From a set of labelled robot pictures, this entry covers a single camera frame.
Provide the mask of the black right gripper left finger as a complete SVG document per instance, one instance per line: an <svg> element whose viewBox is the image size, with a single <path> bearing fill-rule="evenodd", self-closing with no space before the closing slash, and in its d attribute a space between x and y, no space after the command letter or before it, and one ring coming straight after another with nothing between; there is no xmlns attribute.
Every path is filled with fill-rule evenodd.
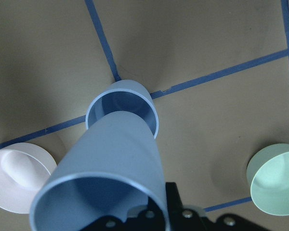
<svg viewBox="0 0 289 231"><path fill-rule="evenodd" d="M161 209L152 200L147 205L131 208L126 221L115 216L103 216L85 227L87 231L164 231L166 222Z"/></svg>

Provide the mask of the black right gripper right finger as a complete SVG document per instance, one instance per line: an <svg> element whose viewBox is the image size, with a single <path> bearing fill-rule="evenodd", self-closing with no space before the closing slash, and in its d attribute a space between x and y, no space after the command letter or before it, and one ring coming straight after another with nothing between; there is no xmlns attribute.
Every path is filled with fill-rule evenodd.
<svg viewBox="0 0 289 231"><path fill-rule="evenodd" d="M167 207L172 231L266 231L260 226L235 214L223 214L216 221L208 219L197 206L184 206L175 182L166 182Z"/></svg>

